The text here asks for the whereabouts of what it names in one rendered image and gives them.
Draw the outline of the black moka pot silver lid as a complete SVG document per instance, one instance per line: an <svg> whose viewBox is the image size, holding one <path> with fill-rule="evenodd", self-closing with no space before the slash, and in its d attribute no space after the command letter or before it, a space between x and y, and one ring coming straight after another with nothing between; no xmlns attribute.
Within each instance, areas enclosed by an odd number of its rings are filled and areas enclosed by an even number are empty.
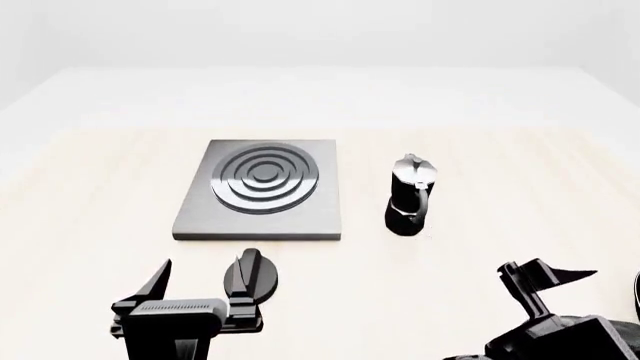
<svg viewBox="0 0 640 360"><path fill-rule="evenodd" d="M388 230L398 236L415 236L423 230L437 173L429 161L411 153L395 162L384 215Z"/></svg>

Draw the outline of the grey square stove slab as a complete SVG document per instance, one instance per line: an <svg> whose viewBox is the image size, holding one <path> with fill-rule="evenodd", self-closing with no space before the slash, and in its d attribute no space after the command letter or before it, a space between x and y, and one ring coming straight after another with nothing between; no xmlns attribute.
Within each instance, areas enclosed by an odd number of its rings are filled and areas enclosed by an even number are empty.
<svg viewBox="0 0 640 360"><path fill-rule="evenodd" d="M211 140L172 227L177 240L341 233L335 140Z"/></svg>

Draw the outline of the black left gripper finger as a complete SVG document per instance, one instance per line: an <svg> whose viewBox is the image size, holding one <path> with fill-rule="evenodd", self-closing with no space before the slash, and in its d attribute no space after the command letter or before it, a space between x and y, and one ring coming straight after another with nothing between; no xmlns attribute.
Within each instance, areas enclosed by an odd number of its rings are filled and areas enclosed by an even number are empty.
<svg viewBox="0 0 640 360"><path fill-rule="evenodd" d="M241 259L236 258L232 264L230 278L231 293L229 298L229 317L232 320L257 320L260 311L254 299L261 256L247 255L250 260L247 266L248 275L244 275Z"/></svg>
<svg viewBox="0 0 640 360"><path fill-rule="evenodd" d="M166 292L171 275L172 260L166 260L155 272L149 281L144 284L134 295L114 302L111 310L117 316L125 316L131 313L137 306L150 300L162 300Z"/></svg>

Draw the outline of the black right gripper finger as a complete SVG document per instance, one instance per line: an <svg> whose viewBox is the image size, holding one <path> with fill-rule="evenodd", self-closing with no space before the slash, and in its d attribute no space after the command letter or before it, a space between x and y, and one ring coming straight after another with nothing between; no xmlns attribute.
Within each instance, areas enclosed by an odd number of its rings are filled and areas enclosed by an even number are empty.
<svg viewBox="0 0 640 360"><path fill-rule="evenodd" d="M544 306L538 292L580 281L597 273L596 270L556 269L539 258L523 265L505 263L497 272L510 295L523 306Z"/></svg>

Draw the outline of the black oval stove knob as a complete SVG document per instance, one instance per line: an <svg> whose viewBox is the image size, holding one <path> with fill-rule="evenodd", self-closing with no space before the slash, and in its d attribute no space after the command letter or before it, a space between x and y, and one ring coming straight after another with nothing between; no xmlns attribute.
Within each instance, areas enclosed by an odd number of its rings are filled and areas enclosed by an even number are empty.
<svg viewBox="0 0 640 360"><path fill-rule="evenodd" d="M246 248L237 258L240 275L248 295L257 304L262 304L273 296L278 286L278 272L274 263L264 257L257 248ZM234 261L225 272L224 290L228 298L232 297L234 285Z"/></svg>

